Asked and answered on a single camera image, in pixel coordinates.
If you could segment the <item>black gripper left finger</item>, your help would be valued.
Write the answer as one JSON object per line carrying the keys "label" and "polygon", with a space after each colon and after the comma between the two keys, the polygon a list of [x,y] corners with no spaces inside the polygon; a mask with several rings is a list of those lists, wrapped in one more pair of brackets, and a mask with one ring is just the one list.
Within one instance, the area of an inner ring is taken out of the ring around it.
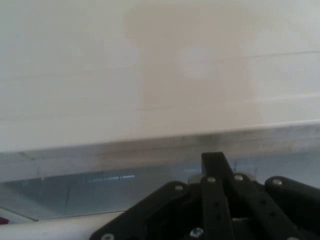
{"label": "black gripper left finger", "polygon": [[201,154],[194,183],[170,181],[91,234],[93,240],[233,240],[224,192],[232,169],[223,152]]}

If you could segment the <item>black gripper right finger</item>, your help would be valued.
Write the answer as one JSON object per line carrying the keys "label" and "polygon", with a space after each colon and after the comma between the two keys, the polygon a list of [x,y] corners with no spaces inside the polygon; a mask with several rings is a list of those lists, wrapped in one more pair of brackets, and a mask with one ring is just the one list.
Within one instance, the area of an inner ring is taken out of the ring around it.
{"label": "black gripper right finger", "polygon": [[273,176],[264,184],[242,175],[226,180],[236,240],[318,240],[320,190]]}

